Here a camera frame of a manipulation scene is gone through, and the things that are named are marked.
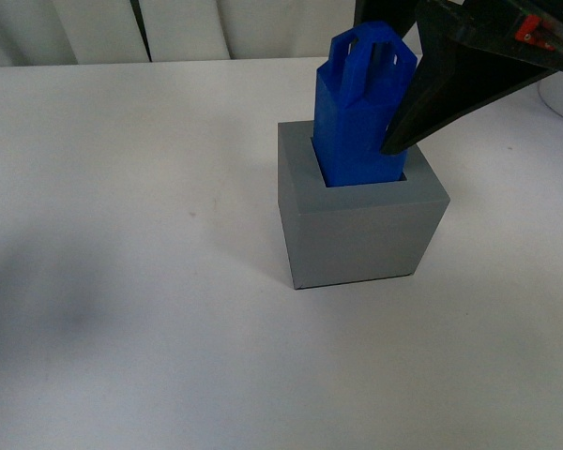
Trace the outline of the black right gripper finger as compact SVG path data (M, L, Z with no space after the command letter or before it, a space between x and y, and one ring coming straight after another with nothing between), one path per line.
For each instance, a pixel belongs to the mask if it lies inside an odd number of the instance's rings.
M563 72L563 1L420 1L422 58L380 151L395 155Z

